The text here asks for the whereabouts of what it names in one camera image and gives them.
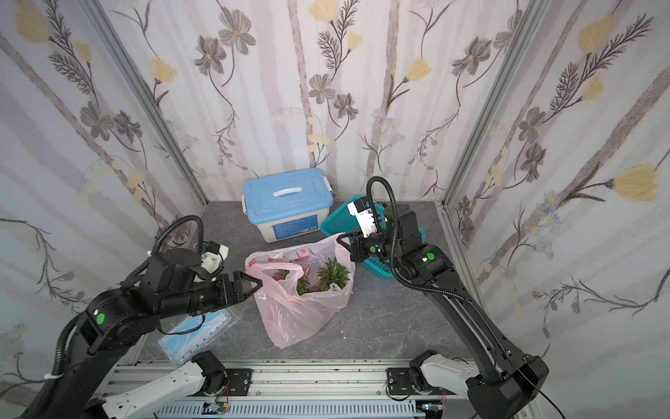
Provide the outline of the pink printed plastic bag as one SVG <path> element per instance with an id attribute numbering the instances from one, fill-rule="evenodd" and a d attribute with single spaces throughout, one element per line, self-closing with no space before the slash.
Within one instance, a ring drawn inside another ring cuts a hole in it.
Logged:
<path id="1" fill-rule="evenodd" d="M 257 251 L 246 258 L 244 271 L 263 281 L 255 300 L 265 331 L 276 347 L 284 349 L 311 338 L 334 314 L 348 306 L 356 266 L 350 260 L 350 252 L 337 242 L 338 238 L 331 236 L 315 243 Z M 349 270 L 349 281 L 344 289 L 332 285 L 329 291 L 321 292 L 317 274 L 329 258 L 335 258 Z M 290 273 L 285 280 L 275 281 L 273 276 L 279 270 Z M 312 292 L 300 296 L 296 286 L 304 275 Z"/>

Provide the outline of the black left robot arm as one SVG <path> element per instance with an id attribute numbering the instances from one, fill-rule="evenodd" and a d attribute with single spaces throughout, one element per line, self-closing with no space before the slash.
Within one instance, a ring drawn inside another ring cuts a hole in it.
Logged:
<path id="1" fill-rule="evenodd" d="M 262 287 L 244 272 L 202 267 L 189 249 L 153 251 L 121 286 L 94 298 L 71 319 L 57 341 L 51 377 L 24 418 L 118 418 L 94 393 L 117 362 L 162 319 L 204 316 L 246 301 Z"/>

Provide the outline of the pineapple front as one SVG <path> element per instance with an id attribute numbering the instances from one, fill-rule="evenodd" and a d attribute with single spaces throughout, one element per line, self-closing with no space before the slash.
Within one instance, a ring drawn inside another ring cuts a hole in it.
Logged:
<path id="1" fill-rule="evenodd" d="M 318 271 L 319 291 L 327 292 L 332 285 L 344 289 L 349 281 L 349 270 L 335 258 L 329 258 L 326 265 Z"/>

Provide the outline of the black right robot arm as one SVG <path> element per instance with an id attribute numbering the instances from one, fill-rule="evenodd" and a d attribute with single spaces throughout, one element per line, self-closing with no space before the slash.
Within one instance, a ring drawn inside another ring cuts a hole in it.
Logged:
<path id="1" fill-rule="evenodd" d="M 403 204 L 377 216 L 366 197 L 347 209 L 359 225 L 338 238 L 350 259 L 378 258 L 401 285 L 424 293 L 472 355 L 471 361 L 450 360 L 434 350 L 418 355 L 408 367 L 413 391 L 440 389 L 463 397 L 481 418 L 511 418 L 532 402 L 549 368 L 541 357 L 514 345 L 483 313 L 447 255 L 423 241 L 415 213 Z"/>

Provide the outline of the pineapple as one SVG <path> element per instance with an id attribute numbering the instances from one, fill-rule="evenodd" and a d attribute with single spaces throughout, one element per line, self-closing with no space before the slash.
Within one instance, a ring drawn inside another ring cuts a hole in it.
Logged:
<path id="1" fill-rule="evenodd" d="M 275 273 L 273 279 L 275 279 L 275 281 L 285 280 L 289 273 L 288 270 L 279 270 Z M 300 296 L 312 292 L 311 284 L 305 275 L 298 280 L 296 291 Z"/>
<path id="2" fill-rule="evenodd" d="M 335 258 L 329 258 L 326 265 L 318 271 L 319 291 L 327 292 L 332 285 L 344 289 L 349 281 L 349 270 Z"/>

